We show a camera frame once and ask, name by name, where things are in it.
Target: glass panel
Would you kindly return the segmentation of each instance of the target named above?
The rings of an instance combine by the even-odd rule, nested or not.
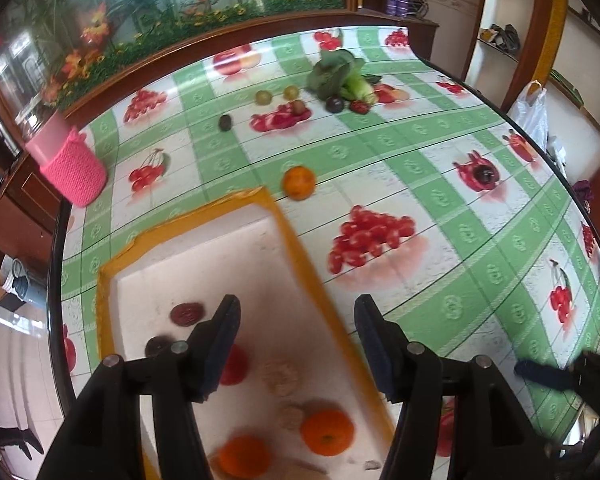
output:
[[[12,0],[0,16],[0,86],[17,114],[42,91],[67,107],[124,66],[214,28],[341,0]]]

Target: tangerine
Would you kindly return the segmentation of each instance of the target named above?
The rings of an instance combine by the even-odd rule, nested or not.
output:
[[[315,454],[336,456],[353,443],[355,429],[340,410],[324,410],[309,416],[300,427],[302,440]]]
[[[315,189],[314,172],[304,166],[295,166],[286,170],[282,177],[282,189],[293,200],[309,198]]]
[[[225,473],[251,480],[267,472],[271,455],[267,445],[257,436],[237,436],[220,448],[218,463]]]

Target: orange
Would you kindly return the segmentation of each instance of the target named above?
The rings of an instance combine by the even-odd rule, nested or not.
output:
[[[300,427],[302,440],[315,454],[336,456],[353,443],[353,422],[339,410],[315,413]]]
[[[220,448],[218,463],[225,473],[251,480],[267,472],[271,455],[257,436],[237,436]]]
[[[282,177],[282,189],[293,200],[309,198],[315,189],[314,172],[304,166],[295,166],[286,170]]]

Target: table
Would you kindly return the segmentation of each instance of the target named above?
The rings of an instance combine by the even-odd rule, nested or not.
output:
[[[286,86],[304,87],[320,51],[308,31],[242,48],[249,62],[235,65],[230,57],[220,69],[234,63],[231,75],[216,70],[218,58],[216,67],[213,58],[192,63],[145,87],[165,97],[154,110],[125,121],[128,96],[84,129],[109,181],[94,203],[72,209],[66,231],[62,318],[76,349],[76,392],[100,362],[99,267],[144,229],[231,190],[266,186],[354,339],[352,306],[367,292],[386,319],[437,354],[490,356],[535,427],[558,439],[566,434],[580,399],[526,384],[513,366],[521,358],[564,366],[584,348],[600,351],[600,248],[587,254],[586,218],[521,132],[410,48],[386,46],[395,30],[329,31],[366,59],[364,73],[408,93],[364,116],[329,114],[302,91],[309,120],[266,133],[250,126],[253,114],[285,102]],[[263,89],[272,104],[254,102]],[[234,122],[228,132],[218,129],[224,113]],[[133,192],[130,173],[156,149],[167,155],[166,172]],[[318,179],[303,202],[280,189],[283,173],[297,165]],[[362,267],[332,274],[328,253],[353,205],[410,216],[416,234]],[[558,316],[558,304],[567,302],[559,286],[571,293],[566,322]]]

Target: printed cherries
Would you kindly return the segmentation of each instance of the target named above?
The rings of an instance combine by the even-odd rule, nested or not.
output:
[[[340,226],[341,235],[333,239],[327,268],[332,274],[337,274],[344,264],[362,267],[368,261],[367,254],[380,256],[385,244],[397,249],[401,238],[413,236],[415,232],[416,224],[410,216],[397,218],[355,205],[351,208],[349,220]]]

